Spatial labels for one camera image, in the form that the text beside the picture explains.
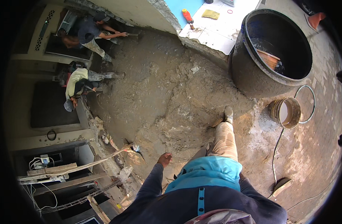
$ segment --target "hand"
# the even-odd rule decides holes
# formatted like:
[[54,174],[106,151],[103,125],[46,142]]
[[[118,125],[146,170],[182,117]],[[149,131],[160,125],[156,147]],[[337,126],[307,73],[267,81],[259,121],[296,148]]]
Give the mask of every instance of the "hand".
[[119,33],[120,34],[120,37],[127,37],[127,33],[126,32],[123,32],[123,33]]
[[164,168],[167,167],[167,165],[172,161],[172,153],[165,152],[160,156],[157,163],[162,164]]
[[76,107],[77,107],[77,105],[78,105],[78,100],[77,100],[77,99],[75,99],[75,98],[70,98],[70,100],[73,102],[73,106],[74,106],[74,108],[76,108]]

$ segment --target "yellow shirt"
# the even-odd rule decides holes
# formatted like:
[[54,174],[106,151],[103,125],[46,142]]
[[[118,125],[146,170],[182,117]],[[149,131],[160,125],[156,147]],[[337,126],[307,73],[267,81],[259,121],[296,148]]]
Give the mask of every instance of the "yellow shirt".
[[75,93],[75,84],[83,78],[88,78],[87,69],[76,69],[70,76],[68,84],[66,85],[65,96],[70,99]]

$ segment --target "orange bottle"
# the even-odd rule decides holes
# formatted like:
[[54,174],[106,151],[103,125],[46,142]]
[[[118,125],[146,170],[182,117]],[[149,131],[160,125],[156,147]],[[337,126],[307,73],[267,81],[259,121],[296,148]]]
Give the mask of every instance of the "orange bottle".
[[193,23],[193,19],[191,17],[191,14],[189,11],[187,11],[187,9],[182,9],[182,14],[185,17],[185,19],[187,20],[187,23]]

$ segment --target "pants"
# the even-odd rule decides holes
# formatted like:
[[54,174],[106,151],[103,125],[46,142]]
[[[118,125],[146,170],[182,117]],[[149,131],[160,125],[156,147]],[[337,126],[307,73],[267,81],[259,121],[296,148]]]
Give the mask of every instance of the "pants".
[[[105,35],[110,35],[109,32],[106,31],[102,31]],[[82,46],[89,48],[90,50],[92,50],[93,52],[97,53],[98,55],[100,55],[102,58],[105,57],[105,51],[103,49],[101,49],[101,47],[99,47],[99,45],[97,45],[97,43],[95,42],[95,39],[100,39],[101,37],[94,37],[90,42],[86,43],[86,44],[82,44]],[[115,44],[118,44],[117,39],[116,38],[110,38],[107,39]]]
[[100,74],[92,70],[87,71],[87,76],[87,80],[89,80],[90,82],[101,81],[104,78],[117,78],[117,75],[114,72],[104,72]]
[[229,122],[221,122],[216,127],[215,140],[203,146],[190,161],[203,157],[219,155],[232,158],[238,162],[237,147],[234,140],[233,126]]

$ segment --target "rubber boot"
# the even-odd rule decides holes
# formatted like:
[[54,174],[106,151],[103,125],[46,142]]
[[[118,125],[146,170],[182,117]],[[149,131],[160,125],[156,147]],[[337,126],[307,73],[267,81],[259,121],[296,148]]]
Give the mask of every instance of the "rubber boot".
[[102,58],[104,61],[111,62],[111,56],[105,53],[105,56]]
[[233,124],[233,109],[229,105],[224,109],[224,119],[226,122]]
[[105,76],[105,78],[118,78],[118,79],[125,78],[124,72],[104,72],[103,75]]

